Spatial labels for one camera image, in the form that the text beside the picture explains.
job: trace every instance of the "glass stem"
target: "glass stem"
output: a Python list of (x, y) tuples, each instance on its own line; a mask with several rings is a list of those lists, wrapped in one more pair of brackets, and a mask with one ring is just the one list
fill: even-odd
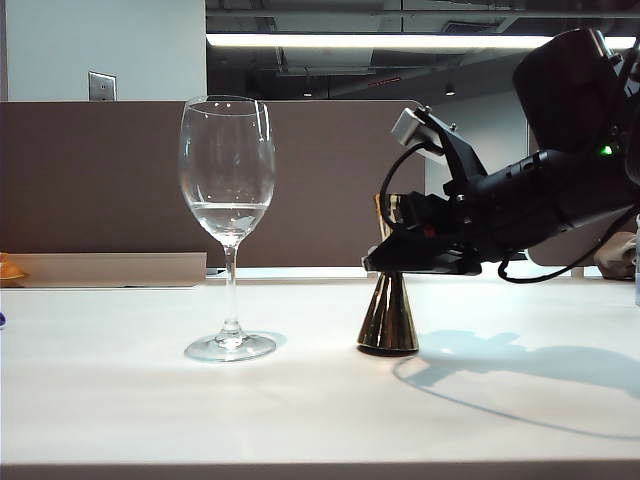
[(227, 316), (221, 333), (242, 334), (238, 323), (238, 296), (236, 293), (236, 254), (237, 245), (224, 247), (224, 259), (227, 268)]

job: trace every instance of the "electrical outlet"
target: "electrical outlet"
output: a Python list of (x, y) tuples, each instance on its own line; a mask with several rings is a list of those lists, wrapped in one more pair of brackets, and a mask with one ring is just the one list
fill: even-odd
[(89, 72), (89, 101), (116, 100), (116, 77), (104, 73)]

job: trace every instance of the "chrome cone object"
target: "chrome cone object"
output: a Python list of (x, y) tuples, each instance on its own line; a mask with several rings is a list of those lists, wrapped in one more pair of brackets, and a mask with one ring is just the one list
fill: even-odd
[[(376, 195), (376, 211), (382, 238), (390, 229), (380, 216), (380, 201)], [(391, 217), (394, 218), (398, 196), (390, 195)], [(418, 338), (402, 272), (381, 272), (373, 292), (367, 315), (358, 335), (358, 348), (373, 355), (402, 356), (418, 351)]]

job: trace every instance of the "fluorescent light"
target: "fluorescent light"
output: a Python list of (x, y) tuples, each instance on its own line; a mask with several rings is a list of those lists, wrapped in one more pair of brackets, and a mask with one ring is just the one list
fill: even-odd
[(634, 37), (607, 37), (604, 42), (611, 50), (624, 50), (633, 47)]
[[(277, 33), (209, 33), (214, 47), (285, 47), (285, 48), (399, 48), (452, 49), (502, 48), (530, 50), (552, 37), (525, 35), (385, 35), (385, 34), (277, 34)], [(630, 48), (633, 37), (609, 37), (612, 49)]]

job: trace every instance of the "clear liquid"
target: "clear liquid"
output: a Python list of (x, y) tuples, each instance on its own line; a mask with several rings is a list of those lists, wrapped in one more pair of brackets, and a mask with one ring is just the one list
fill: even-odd
[(191, 211), (222, 245), (236, 245), (256, 228), (267, 207), (264, 203), (195, 202)]

